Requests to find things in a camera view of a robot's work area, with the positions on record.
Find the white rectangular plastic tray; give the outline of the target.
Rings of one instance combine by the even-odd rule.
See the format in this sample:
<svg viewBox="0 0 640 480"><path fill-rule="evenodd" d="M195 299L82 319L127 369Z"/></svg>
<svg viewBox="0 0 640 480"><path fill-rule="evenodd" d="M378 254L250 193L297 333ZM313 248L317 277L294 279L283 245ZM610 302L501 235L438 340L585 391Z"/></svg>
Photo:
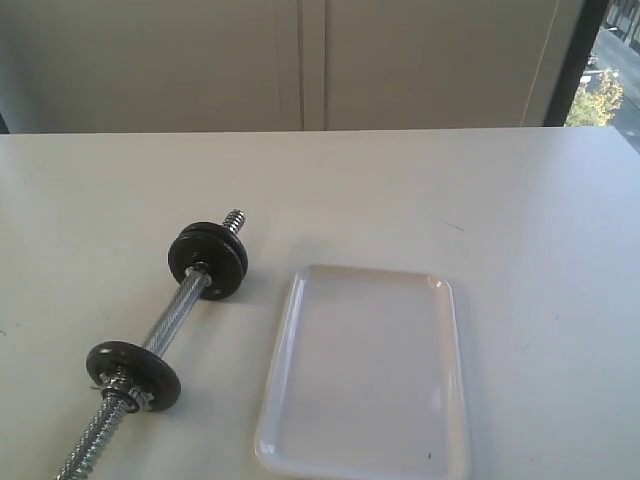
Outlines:
<svg viewBox="0 0 640 480"><path fill-rule="evenodd" d="M453 292L427 274L310 265L292 277L254 439L291 479L467 479Z"/></svg>

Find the chrome threaded dumbbell bar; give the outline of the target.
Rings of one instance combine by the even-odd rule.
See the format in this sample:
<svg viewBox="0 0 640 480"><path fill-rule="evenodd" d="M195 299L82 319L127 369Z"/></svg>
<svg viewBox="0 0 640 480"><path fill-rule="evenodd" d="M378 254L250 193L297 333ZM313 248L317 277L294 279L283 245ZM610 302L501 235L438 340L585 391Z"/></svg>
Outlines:
<svg viewBox="0 0 640 480"><path fill-rule="evenodd" d="M240 209L233 209L227 213L222 222L217 224L229 228L239 237L245 221L245 213ZM210 279L206 274L189 269L185 279L178 282L171 300L154 322L144 341L138 346L149 350L163 360L169 345L196 303L204 300L200 294L209 284ZM135 413L126 413L123 402L102 399L99 408L68 454L56 477L58 479L89 478L120 424L126 416L131 414Z"/></svg>

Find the black window frame post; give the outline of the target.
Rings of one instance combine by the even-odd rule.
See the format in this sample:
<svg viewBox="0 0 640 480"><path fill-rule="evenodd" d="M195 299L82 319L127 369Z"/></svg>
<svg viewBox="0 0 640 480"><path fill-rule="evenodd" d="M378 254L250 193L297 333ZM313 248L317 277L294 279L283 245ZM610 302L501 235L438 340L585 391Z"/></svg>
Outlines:
<svg viewBox="0 0 640 480"><path fill-rule="evenodd" d="M542 123L544 127L562 127L565 124L609 4L606 0L583 2Z"/></svg>

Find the black weight plate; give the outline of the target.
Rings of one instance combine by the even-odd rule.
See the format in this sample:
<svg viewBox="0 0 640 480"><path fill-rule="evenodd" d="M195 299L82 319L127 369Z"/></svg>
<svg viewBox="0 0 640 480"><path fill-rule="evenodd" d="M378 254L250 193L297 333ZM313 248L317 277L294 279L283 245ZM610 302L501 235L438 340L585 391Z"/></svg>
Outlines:
<svg viewBox="0 0 640 480"><path fill-rule="evenodd" d="M181 231L181 235L191 232L213 234L219 240L222 240L238 256L242 266L242 276L246 275L249 267L248 255L237 234L233 233L229 228L223 225L212 222L192 223Z"/></svg>
<svg viewBox="0 0 640 480"><path fill-rule="evenodd" d="M200 297L218 301L233 295L240 287L246 268L232 245L215 234L187 232L171 245L168 264L174 278L181 282L189 269L206 274L210 284Z"/></svg>
<svg viewBox="0 0 640 480"><path fill-rule="evenodd" d="M181 394L176 372L159 356L138 345L123 341L107 341L94 346L86 357L86 370L99 384L101 376L121 372L149 393L151 411L171 408Z"/></svg>

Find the silver star collar nut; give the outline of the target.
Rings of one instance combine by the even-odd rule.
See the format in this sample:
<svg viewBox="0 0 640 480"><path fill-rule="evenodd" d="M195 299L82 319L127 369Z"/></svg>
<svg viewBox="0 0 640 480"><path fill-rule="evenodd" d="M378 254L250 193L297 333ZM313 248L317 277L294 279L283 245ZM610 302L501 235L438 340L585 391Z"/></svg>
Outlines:
<svg viewBox="0 0 640 480"><path fill-rule="evenodd" d="M148 410L152 399L152 395L144 391L122 366L99 373L96 389L100 391L103 400L123 402L126 413Z"/></svg>

